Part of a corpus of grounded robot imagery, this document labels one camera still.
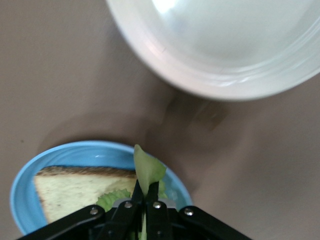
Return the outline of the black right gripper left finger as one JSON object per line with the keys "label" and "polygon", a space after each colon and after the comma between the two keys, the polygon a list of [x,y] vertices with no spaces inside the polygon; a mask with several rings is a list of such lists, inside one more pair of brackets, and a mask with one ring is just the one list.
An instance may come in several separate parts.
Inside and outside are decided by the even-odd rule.
{"label": "black right gripper left finger", "polygon": [[21,240],[137,240],[143,229],[144,195],[137,181],[131,198],[122,198],[109,211],[89,205],[35,230]]}

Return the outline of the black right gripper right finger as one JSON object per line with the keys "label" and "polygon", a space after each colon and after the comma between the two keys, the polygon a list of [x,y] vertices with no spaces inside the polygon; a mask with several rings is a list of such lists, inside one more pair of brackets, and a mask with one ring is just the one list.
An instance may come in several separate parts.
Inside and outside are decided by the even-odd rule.
{"label": "black right gripper right finger", "polygon": [[170,208],[159,199],[159,183],[149,186],[145,197],[148,240],[249,240],[250,238],[202,209],[188,205]]}

